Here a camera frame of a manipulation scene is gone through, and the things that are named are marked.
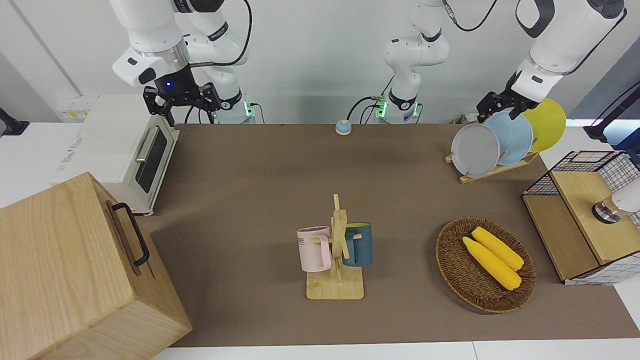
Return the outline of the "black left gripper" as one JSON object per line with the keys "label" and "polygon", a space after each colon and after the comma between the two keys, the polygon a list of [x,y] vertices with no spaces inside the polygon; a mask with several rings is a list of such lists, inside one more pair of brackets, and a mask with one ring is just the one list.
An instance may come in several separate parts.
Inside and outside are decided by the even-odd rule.
{"label": "black left gripper", "polygon": [[506,82],[505,89],[502,92],[490,91],[480,100],[477,104],[478,123],[483,124],[493,114],[504,109],[510,109],[509,118],[515,120],[523,112],[535,109],[539,105],[539,102],[530,100],[512,89],[512,85],[518,80],[519,76],[519,72],[514,72]]}

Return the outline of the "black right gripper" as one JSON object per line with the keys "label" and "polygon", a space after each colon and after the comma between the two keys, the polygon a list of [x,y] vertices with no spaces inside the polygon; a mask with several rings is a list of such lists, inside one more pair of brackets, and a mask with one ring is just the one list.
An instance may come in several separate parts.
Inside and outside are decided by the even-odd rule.
{"label": "black right gripper", "polygon": [[196,106],[208,113],[222,109],[222,100],[213,82],[198,86],[188,64],[174,73],[153,80],[155,88],[145,86],[142,99],[152,116],[161,116],[170,127],[175,126],[173,106]]}

